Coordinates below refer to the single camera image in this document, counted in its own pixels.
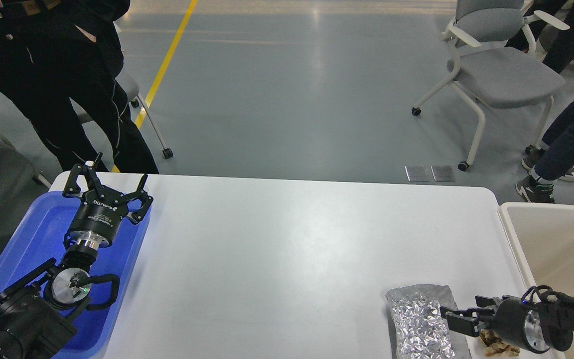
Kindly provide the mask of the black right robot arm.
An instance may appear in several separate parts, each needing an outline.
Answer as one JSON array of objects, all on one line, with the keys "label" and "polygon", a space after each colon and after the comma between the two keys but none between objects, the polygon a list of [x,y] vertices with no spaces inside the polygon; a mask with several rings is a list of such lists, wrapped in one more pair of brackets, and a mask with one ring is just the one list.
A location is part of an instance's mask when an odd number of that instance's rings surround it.
[{"label": "black right robot arm", "polygon": [[451,331],[479,337],[486,329],[509,345],[533,353],[574,348],[574,296],[550,286],[531,286],[522,296],[476,296],[464,310],[440,307]]}]

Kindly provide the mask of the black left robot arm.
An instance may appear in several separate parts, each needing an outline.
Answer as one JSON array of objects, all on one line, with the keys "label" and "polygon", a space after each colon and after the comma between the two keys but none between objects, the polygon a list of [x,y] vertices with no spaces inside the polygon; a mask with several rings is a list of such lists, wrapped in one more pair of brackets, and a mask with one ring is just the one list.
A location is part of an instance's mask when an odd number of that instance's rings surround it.
[{"label": "black left robot arm", "polygon": [[50,359],[77,334],[84,311],[104,311],[118,300],[125,276],[100,269],[99,251],[113,245],[127,219],[139,225],[153,203],[143,175],[123,193],[104,185],[96,168],[101,157],[75,165],[62,196],[79,200],[65,231],[60,260],[47,259],[0,292],[0,359]]}]

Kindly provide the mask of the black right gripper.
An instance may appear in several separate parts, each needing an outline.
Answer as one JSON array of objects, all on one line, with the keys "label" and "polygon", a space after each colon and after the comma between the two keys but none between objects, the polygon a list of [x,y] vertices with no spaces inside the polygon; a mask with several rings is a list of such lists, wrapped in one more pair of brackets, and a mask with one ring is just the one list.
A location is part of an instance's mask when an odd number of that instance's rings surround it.
[{"label": "black right gripper", "polygon": [[449,330],[479,337],[481,330],[487,327],[509,345],[533,353],[548,352],[538,312],[523,304],[520,298],[476,295],[475,302],[477,307],[465,310],[440,306],[440,316],[446,320]]}]

